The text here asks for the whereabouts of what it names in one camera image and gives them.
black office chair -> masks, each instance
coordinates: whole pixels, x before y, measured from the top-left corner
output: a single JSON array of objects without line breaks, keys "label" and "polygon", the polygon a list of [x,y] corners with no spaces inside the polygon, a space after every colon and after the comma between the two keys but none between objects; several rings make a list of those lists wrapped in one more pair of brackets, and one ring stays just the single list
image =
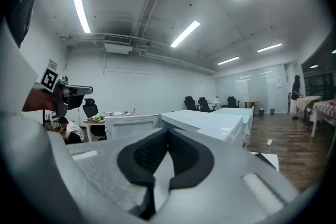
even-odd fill
[{"label": "black office chair", "polygon": [[210,110],[209,105],[208,105],[208,101],[205,99],[205,97],[200,97],[198,100],[198,104],[201,107],[201,112],[213,112],[215,111],[215,107],[212,107],[212,110]]},{"label": "black office chair", "polygon": [[197,111],[195,100],[191,96],[186,96],[184,103],[188,110]]},{"label": "black office chair", "polygon": [[[98,114],[98,108],[97,108],[97,105],[95,104],[94,99],[87,98],[84,100],[85,100],[85,104],[83,105],[83,109],[86,114],[86,117],[90,118]],[[105,126],[93,125],[91,126],[90,130],[91,130],[91,134],[101,137],[99,138],[99,140],[106,140]]]},{"label": "black office chair", "polygon": [[227,105],[222,105],[222,108],[237,109],[237,108],[239,108],[239,102],[240,101],[238,101],[238,105],[237,105],[236,98],[234,96],[229,96],[229,98],[227,99]]}]

white shirt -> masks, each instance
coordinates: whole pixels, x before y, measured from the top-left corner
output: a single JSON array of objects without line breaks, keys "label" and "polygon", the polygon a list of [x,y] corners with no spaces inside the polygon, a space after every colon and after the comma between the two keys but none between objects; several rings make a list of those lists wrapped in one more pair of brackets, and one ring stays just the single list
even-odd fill
[{"label": "white shirt", "polygon": [[76,125],[73,121],[69,121],[68,125],[67,125],[67,132],[73,132],[75,134],[77,134],[80,139],[84,140],[84,132],[81,129],[81,127],[79,127],[78,125]]}]

black pants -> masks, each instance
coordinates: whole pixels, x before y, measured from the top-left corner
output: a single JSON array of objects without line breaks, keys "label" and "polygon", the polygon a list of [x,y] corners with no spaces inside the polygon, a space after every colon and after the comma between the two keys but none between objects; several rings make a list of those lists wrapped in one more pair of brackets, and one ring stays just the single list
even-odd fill
[{"label": "black pants", "polygon": [[78,134],[75,134],[73,132],[70,133],[69,139],[64,140],[64,142],[68,144],[76,144],[76,143],[82,143],[82,140],[80,139]]}]

black shirt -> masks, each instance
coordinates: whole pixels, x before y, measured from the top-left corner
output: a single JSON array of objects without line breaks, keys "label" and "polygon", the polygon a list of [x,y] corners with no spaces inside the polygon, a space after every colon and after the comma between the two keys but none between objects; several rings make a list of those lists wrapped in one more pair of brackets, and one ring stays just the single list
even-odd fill
[{"label": "black shirt", "polygon": [[291,96],[292,100],[296,100],[299,97],[296,93],[294,93],[294,91],[299,92],[299,90],[300,90],[300,82],[295,81],[293,83],[293,89],[292,89],[292,96]]}]

chair headrest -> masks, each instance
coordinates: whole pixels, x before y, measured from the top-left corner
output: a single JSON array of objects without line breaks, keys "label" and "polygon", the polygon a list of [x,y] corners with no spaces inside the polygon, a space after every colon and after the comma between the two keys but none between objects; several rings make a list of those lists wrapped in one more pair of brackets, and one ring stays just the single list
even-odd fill
[{"label": "chair headrest", "polygon": [[85,100],[85,105],[95,104],[95,101],[92,98],[86,98],[84,100]]}]

